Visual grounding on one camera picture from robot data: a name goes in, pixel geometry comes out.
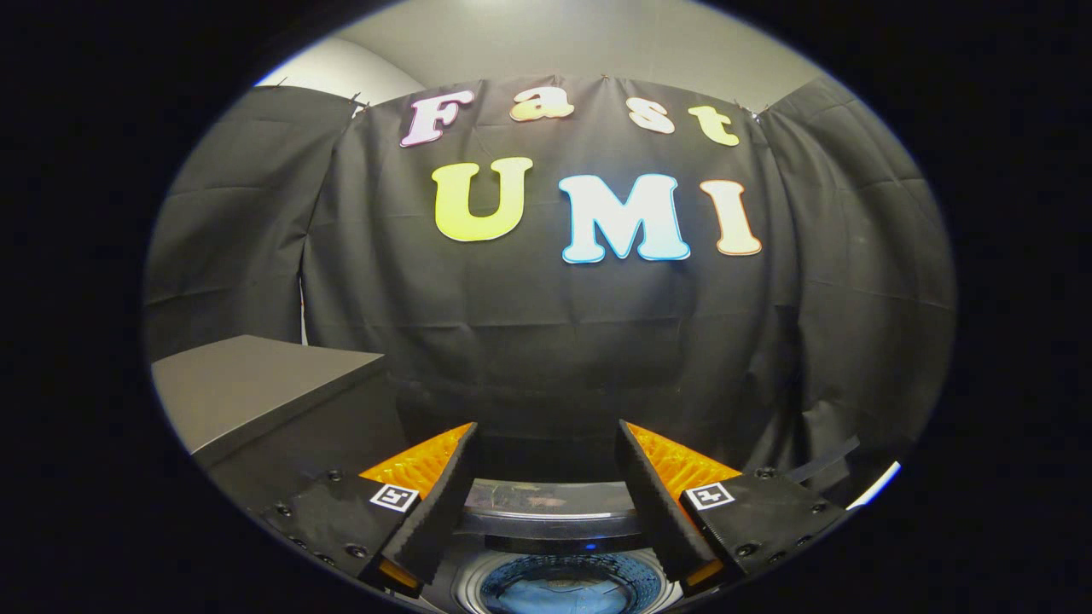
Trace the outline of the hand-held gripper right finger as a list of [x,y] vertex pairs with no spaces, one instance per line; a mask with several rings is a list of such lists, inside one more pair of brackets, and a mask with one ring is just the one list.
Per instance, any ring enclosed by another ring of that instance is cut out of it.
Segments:
[[783,566],[845,516],[776,469],[736,470],[625,420],[615,459],[641,532],[686,597]]

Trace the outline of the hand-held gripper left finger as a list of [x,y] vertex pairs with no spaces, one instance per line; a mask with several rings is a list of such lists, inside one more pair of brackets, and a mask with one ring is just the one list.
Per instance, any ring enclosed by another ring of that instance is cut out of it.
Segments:
[[479,464],[472,422],[358,474],[328,472],[261,510],[296,547],[377,590],[420,597],[434,582]]

